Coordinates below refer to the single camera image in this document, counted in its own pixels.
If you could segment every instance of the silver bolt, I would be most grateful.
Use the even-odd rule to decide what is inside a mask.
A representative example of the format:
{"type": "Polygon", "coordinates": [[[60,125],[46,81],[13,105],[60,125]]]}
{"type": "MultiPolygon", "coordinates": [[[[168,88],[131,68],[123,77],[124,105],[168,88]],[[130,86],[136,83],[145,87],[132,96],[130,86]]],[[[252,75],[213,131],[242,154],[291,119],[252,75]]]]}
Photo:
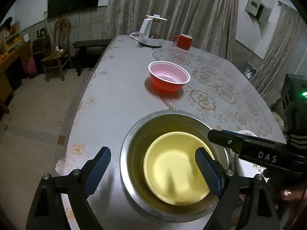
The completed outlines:
{"type": "Polygon", "coordinates": [[[226,170],[226,174],[228,176],[233,176],[234,175],[234,172],[232,170],[226,170]]]}
{"type": "Polygon", "coordinates": [[[258,180],[263,180],[263,175],[257,174],[257,175],[255,175],[255,176],[256,176],[256,178],[257,178],[258,180]]]}
{"type": "Polygon", "coordinates": [[[49,177],[50,177],[50,174],[49,174],[49,173],[46,173],[46,174],[43,175],[43,179],[44,179],[44,180],[47,180],[49,177]]]}
{"type": "Polygon", "coordinates": [[[79,169],[73,170],[73,175],[80,175],[80,173],[81,173],[81,170],[79,169]]]}

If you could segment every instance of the electric kettle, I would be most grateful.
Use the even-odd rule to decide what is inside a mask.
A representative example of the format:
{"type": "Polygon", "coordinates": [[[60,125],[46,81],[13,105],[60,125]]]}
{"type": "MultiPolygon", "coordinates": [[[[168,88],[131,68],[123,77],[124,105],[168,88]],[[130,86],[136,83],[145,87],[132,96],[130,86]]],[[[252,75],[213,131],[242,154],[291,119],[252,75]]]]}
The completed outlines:
{"type": "Polygon", "coordinates": [[[162,47],[163,37],[157,34],[160,22],[167,21],[159,15],[146,16],[139,32],[139,44],[147,47],[162,47]]]}

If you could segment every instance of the stainless steel basin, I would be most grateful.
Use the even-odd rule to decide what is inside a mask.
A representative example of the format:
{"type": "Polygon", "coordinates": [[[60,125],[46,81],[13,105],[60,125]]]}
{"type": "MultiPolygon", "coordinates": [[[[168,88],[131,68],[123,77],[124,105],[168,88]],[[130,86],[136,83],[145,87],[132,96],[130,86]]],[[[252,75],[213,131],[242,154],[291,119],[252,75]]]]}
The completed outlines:
{"type": "Polygon", "coordinates": [[[174,206],[158,199],[146,184],[143,161],[150,144],[160,135],[171,131],[184,131],[203,140],[211,149],[215,160],[229,168],[226,150],[208,141],[212,128],[194,114],[167,110],[149,114],[128,132],[120,154],[120,170],[125,187],[134,201],[151,215],[171,222],[199,219],[214,210],[218,198],[209,193],[201,201],[188,206],[174,206]]]}

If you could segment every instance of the red bowl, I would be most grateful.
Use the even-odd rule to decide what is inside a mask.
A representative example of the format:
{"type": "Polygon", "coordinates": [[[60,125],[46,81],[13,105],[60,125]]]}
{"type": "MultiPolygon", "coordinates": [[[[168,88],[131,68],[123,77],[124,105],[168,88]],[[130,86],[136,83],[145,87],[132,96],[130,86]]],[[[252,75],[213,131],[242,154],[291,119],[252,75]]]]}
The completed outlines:
{"type": "Polygon", "coordinates": [[[148,65],[153,87],[163,93],[174,93],[190,81],[190,74],[181,66],[167,61],[154,61],[148,65]]]}

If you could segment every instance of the white bowl rim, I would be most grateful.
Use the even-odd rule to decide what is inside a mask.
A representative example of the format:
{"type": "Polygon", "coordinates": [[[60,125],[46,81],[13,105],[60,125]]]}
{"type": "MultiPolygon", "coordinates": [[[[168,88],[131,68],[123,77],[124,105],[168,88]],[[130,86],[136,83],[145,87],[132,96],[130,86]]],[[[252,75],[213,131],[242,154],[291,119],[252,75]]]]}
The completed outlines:
{"type": "Polygon", "coordinates": [[[175,63],[172,63],[172,62],[168,62],[168,61],[162,61],[162,60],[158,60],[158,61],[153,61],[151,62],[149,65],[148,65],[148,70],[149,72],[156,78],[162,80],[162,81],[165,81],[167,83],[171,83],[171,84],[177,84],[177,85],[183,85],[183,84],[186,84],[190,81],[191,79],[191,76],[190,74],[188,73],[188,71],[186,69],[184,69],[183,67],[181,67],[180,65],[177,65],[175,63]],[[184,72],[187,76],[188,76],[188,80],[185,81],[185,82],[182,82],[182,83],[177,83],[177,82],[171,82],[171,81],[167,81],[167,80],[164,80],[164,79],[161,79],[160,77],[156,76],[152,71],[151,71],[151,67],[154,66],[155,64],[159,64],[159,63],[162,63],[162,64],[167,64],[167,65],[171,65],[171,66],[174,66],[174,67],[177,67],[178,69],[180,69],[182,72],[184,72]]]}

